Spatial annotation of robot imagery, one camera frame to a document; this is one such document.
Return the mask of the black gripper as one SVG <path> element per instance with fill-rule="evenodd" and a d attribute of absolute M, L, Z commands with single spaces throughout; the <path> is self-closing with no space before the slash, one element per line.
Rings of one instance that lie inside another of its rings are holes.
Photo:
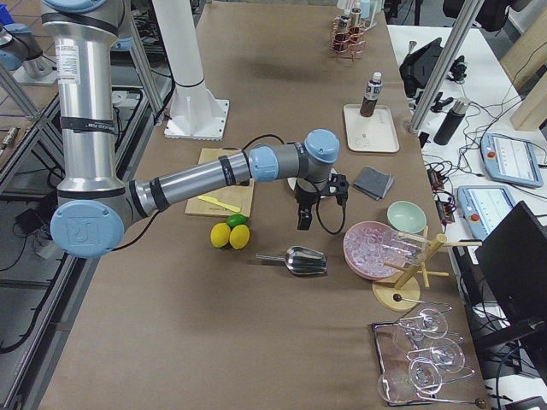
<path fill-rule="evenodd" d="M 294 193 L 298 205 L 297 229 L 307 231 L 313 220 L 312 207 L 321 199 L 322 187 L 307 179 L 297 179 Z"/>

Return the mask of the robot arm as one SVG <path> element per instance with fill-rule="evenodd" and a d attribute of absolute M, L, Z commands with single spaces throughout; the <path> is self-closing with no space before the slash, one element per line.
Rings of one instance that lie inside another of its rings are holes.
<path fill-rule="evenodd" d="M 65 176 L 57 186 L 50 235 L 64 252 L 96 258 L 120 249 L 126 230 L 175 203 L 249 180 L 293 178 L 298 226 L 329 196 L 338 137 L 316 129 L 302 142 L 250 150 L 149 180 L 122 181 L 116 173 L 117 131 L 112 102 L 111 50 L 135 45 L 127 1 L 44 1 L 42 23 L 56 53 Z"/>

